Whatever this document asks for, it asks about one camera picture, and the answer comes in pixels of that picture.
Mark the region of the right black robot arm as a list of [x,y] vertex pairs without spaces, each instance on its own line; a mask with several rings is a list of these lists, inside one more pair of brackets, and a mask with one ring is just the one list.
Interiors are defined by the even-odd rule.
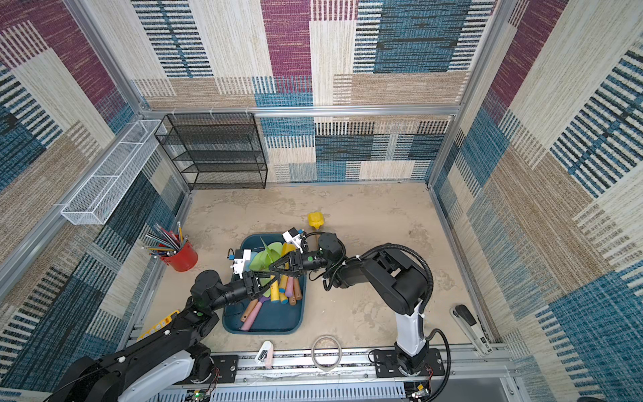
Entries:
[[424,311],[434,291],[425,259],[407,246],[386,243],[349,256],[336,234],[316,232],[317,249],[290,251],[269,264],[273,275],[300,277],[319,271],[325,291],[368,283],[395,313],[395,353],[400,373],[418,375],[425,365],[429,342]]

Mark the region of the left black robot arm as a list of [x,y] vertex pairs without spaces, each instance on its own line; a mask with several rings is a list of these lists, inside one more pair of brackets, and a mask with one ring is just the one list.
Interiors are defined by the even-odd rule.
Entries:
[[269,290],[260,275],[245,271],[222,283],[217,271],[197,275],[186,307],[144,339],[104,357],[80,358],[64,374],[47,401],[146,401],[184,380],[206,382],[214,364],[202,344],[219,322],[217,311]]

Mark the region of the green shovel yellow handle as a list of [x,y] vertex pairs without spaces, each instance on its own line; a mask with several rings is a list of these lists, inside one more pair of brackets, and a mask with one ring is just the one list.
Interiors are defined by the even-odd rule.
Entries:
[[273,283],[271,283],[271,289],[270,291],[267,291],[265,293],[266,296],[270,296],[271,302],[272,303],[279,303],[280,302],[280,291],[279,291],[279,281],[274,280]]

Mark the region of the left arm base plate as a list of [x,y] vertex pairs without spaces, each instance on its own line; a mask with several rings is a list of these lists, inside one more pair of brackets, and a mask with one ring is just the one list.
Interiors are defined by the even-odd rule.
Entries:
[[239,368],[239,355],[211,355],[207,360],[207,371],[201,384],[232,384],[236,380]]

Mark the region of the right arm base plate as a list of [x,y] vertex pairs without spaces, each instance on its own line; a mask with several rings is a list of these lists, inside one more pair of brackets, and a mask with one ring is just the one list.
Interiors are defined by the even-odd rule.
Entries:
[[428,348],[410,357],[402,350],[373,349],[368,353],[378,378],[403,376],[444,376],[445,359],[437,348]]

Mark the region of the yellow shovel wooden handle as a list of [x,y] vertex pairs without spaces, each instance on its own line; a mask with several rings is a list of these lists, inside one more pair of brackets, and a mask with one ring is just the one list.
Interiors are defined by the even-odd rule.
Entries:
[[323,227],[325,224],[324,215],[321,212],[308,214],[307,221],[309,226],[313,227],[315,230],[321,229],[321,227]]

